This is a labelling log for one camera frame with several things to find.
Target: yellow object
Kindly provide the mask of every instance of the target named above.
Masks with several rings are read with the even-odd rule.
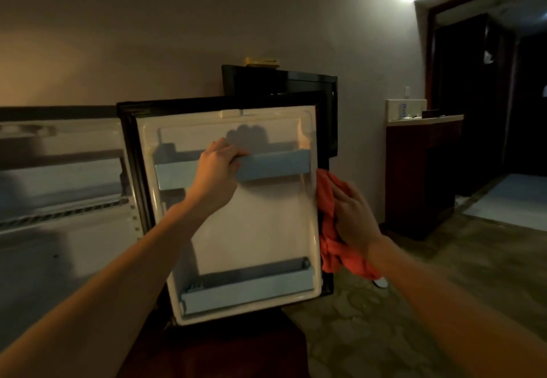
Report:
[[[245,58],[246,67],[267,67],[277,68],[279,67],[279,60],[277,58]]]

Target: beige wall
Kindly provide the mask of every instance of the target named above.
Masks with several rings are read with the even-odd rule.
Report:
[[[384,102],[423,97],[399,0],[0,0],[0,103],[102,105],[222,94],[221,64],[275,56],[339,80],[340,177],[383,218]]]

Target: red cloth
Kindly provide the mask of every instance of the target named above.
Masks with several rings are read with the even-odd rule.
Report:
[[[344,181],[324,169],[317,170],[317,208],[323,213],[323,224],[319,234],[323,271],[336,273],[343,264],[346,269],[357,276],[368,280],[377,280],[382,277],[378,271],[366,261],[358,251],[344,244],[334,228],[334,195],[329,180],[331,180],[345,194],[350,194],[350,188]]]

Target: mini fridge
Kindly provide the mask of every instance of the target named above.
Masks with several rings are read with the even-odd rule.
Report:
[[[328,120],[322,91],[0,109],[0,348],[182,201],[220,137],[250,156],[166,281],[176,323],[331,293],[315,196]]]

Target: patterned carpet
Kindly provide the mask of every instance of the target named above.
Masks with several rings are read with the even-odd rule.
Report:
[[[482,302],[547,340],[547,232],[462,214],[423,242],[393,235]],[[461,377],[393,287],[346,270],[335,294],[284,308],[306,334],[312,378]]]

